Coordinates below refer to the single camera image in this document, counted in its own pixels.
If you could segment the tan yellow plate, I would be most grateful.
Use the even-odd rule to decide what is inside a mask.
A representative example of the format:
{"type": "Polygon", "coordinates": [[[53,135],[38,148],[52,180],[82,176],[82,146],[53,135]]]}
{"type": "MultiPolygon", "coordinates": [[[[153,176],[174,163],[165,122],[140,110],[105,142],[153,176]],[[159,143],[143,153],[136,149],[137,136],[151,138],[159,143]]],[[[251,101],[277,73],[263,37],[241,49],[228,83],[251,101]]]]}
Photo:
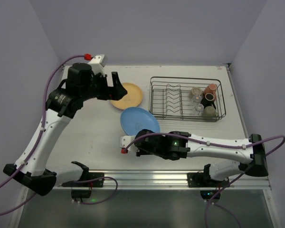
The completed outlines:
{"type": "Polygon", "coordinates": [[[143,100],[141,88],[133,83],[122,83],[122,85],[127,90],[127,95],[119,101],[110,101],[111,104],[120,110],[139,106],[143,100]]]}

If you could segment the blue plate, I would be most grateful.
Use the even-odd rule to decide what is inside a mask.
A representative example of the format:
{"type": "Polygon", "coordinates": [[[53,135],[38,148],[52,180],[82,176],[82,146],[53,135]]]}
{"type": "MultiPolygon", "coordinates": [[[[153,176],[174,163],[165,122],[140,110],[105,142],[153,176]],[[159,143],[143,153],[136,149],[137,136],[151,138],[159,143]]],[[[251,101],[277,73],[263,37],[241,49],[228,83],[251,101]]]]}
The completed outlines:
{"type": "Polygon", "coordinates": [[[147,110],[140,107],[129,107],[120,116],[120,124],[126,135],[133,136],[143,129],[154,133],[161,131],[157,119],[147,110]]]}

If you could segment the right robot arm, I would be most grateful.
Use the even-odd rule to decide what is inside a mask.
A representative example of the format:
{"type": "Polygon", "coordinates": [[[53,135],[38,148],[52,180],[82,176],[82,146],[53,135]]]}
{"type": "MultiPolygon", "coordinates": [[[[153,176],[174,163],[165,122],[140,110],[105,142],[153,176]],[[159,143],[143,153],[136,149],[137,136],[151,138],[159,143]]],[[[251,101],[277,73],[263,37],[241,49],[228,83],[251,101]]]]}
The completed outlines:
{"type": "Polygon", "coordinates": [[[219,163],[206,164],[202,174],[195,174],[193,179],[197,184],[219,184],[240,174],[252,177],[268,175],[266,153],[259,135],[242,140],[222,140],[188,132],[154,133],[143,129],[131,140],[127,149],[136,152],[137,156],[154,155],[172,161],[195,157],[223,159],[219,163]]]}

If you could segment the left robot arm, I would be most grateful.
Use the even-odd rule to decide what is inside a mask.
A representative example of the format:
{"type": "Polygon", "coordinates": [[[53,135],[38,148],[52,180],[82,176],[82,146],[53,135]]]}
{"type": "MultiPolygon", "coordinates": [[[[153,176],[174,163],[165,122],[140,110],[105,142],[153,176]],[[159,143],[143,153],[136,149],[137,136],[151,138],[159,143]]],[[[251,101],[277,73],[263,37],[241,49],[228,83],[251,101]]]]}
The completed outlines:
{"type": "Polygon", "coordinates": [[[74,63],[69,67],[67,77],[46,96],[41,122],[29,145],[14,164],[5,165],[3,172],[40,196],[55,186],[88,180],[89,168],[78,161],[52,171],[46,164],[61,133],[85,101],[119,101],[127,94],[118,73],[113,71],[111,75],[113,85],[108,86],[101,64],[74,63]]]}

